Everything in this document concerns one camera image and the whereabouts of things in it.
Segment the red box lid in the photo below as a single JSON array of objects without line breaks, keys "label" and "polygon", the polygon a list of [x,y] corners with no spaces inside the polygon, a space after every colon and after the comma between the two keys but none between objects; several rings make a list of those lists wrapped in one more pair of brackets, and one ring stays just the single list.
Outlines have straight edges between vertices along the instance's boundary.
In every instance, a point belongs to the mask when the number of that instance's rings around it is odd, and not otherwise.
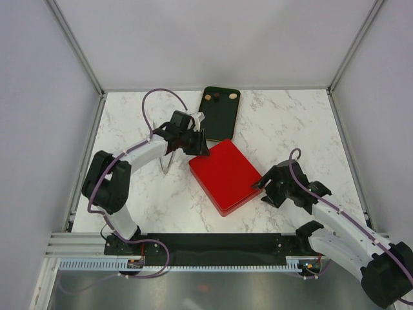
[{"label": "red box lid", "polygon": [[260,173],[229,139],[213,146],[209,156],[197,156],[188,164],[192,175],[222,217],[262,192],[253,187],[261,179]]}]

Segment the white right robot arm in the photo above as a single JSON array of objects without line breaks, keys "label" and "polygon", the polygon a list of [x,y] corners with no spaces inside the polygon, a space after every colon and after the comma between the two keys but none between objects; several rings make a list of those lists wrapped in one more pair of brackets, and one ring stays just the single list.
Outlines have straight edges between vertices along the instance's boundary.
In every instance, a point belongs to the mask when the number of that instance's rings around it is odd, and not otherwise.
[{"label": "white right robot arm", "polygon": [[412,292],[412,249],[345,212],[330,189],[308,180],[297,161],[274,165],[251,187],[263,189],[262,201],[275,208],[292,200],[311,214],[314,220],[296,229],[297,251],[330,258],[360,282],[377,306],[385,309]]}]

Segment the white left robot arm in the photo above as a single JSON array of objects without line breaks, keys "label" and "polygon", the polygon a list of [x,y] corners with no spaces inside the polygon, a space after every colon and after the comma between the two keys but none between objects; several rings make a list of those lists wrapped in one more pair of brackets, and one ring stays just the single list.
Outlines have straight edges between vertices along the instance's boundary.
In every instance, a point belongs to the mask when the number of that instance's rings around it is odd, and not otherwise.
[{"label": "white left robot arm", "polygon": [[174,111],[170,121],[150,129],[147,138],[112,154],[100,150],[95,153],[81,194],[88,199],[87,211],[100,214],[119,238],[119,248],[126,254],[140,250],[140,228],[126,206],[130,179],[146,164],[181,149],[189,156],[209,156],[202,112],[187,114]]}]

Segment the red chocolate box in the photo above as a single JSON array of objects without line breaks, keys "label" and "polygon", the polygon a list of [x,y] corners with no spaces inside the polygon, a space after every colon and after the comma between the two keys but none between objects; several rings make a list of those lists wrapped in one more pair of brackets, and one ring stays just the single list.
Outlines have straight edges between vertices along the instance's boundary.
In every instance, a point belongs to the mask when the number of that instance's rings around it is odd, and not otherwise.
[{"label": "red chocolate box", "polygon": [[261,178],[257,170],[246,172],[196,172],[192,175],[204,190],[217,212],[228,216],[261,193],[251,185]]}]

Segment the metal tongs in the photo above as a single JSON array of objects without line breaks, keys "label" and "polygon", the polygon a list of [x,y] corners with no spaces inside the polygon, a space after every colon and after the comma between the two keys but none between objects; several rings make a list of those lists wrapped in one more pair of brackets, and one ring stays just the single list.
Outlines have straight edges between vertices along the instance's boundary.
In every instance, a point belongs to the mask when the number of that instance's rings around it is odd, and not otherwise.
[{"label": "metal tongs", "polygon": [[173,135],[170,131],[170,122],[166,121],[154,129],[156,140],[165,142],[163,154],[159,157],[159,164],[163,174],[167,175],[174,160],[175,151],[172,149]]}]

